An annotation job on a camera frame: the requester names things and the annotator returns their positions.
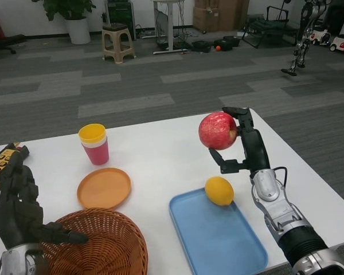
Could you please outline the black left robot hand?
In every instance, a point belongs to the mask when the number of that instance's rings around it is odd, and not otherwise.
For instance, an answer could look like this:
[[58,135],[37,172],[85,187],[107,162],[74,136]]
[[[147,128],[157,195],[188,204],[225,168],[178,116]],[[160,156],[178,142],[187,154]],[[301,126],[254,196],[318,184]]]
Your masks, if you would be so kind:
[[0,238],[7,250],[30,243],[83,244],[84,233],[65,229],[62,224],[43,224],[43,208],[37,202],[38,186],[31,169],[24,165],[29,150],[15,150],[0,178]]

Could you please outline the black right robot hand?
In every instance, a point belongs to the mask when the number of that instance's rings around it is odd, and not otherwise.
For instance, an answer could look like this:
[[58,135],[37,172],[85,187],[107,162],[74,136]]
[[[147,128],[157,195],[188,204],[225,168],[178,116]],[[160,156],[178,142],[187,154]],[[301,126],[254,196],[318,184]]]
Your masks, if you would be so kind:
[[250,109],[223,107],[222,111],[239,121],[238,135],[241,137],[246,159],[242,163],[236,159],[224,160],[215,149],[209,148],[212,158],[220,166],[221,173],[232,174],[249,170],[253,177],[258,170],[270,169],[267,151],[260,132],[254,128]]

